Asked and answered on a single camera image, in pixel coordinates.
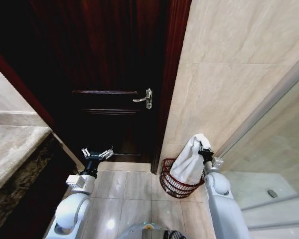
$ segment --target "wall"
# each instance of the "wall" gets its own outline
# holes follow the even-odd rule
[[[193,0],[161,160],[217,151],[299,59],[299,0]]]
[[[0,111],[35,112],[1,72]]]
[[[46,123],[0,72],[0,125],[44,126]]]

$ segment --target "white towel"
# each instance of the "white towel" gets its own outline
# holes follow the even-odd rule
[[[200,143],[203,148],[211,148],[208,139],[202,134],[195,134],[187,142],[170,170],[170,174],[179,182],[197,184],[204,170],[203,156],[198,154]]]

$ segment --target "door lock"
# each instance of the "door lock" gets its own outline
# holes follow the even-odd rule
[[[141,98],[141,99],[133,99],[133,102],[139,103],[142,101],[146,101],[146,109],[151,109],[152,98],[153,98],[153,91],[150,88],[148,88],[146,90],[146,97]]]

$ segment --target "glass shower door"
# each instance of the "glass shower door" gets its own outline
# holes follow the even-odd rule
[[[223,159],[252,238],[299,238],[299,81]]]

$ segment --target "basket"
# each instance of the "basket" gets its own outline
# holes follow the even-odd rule
[[[177,181],[169,173],[175,159],[164,159],[163,160],[163,169],[160,173],[159,182],[162,188],[174,198],[186,198],[192,192],[195,191],[200,185],[204,184],[203,176],[200,178],[200,182],[195,185],[185,184]]]

